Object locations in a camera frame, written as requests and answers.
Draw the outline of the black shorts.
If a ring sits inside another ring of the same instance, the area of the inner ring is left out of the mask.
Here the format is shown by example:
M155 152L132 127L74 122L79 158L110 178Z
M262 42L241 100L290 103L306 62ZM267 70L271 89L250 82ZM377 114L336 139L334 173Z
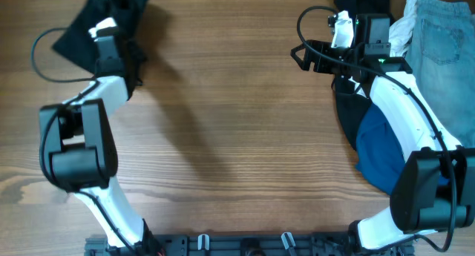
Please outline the black shorts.
M87 0L79 15L53 44L53 50L95 76L121 76L129 93L141 83L140 65L146 55L135 33L148 0ZM117 28L99 32L92 39L88 30L112 17Z

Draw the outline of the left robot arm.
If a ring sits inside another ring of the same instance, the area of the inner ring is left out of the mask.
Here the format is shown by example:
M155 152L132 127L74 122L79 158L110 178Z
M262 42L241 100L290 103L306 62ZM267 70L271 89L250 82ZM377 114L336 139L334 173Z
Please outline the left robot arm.
M88 32L99 52L94 75L74 98L40 109L40 169L49 183L90 209L106 234L103 255L164 255L119 185L108 120L141 84L140 55L115 25L97 25Z

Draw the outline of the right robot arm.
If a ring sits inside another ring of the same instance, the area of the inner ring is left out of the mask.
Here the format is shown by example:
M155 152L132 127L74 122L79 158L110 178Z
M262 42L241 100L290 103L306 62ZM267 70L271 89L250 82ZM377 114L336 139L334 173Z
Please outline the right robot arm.
M300 69L333 77L338 120L358 169L390 204L350 224L347 255L388 252L474 223L474 150L438 120L402 57L390 55L390 20L331 10L331 42L303 39L291 50Z

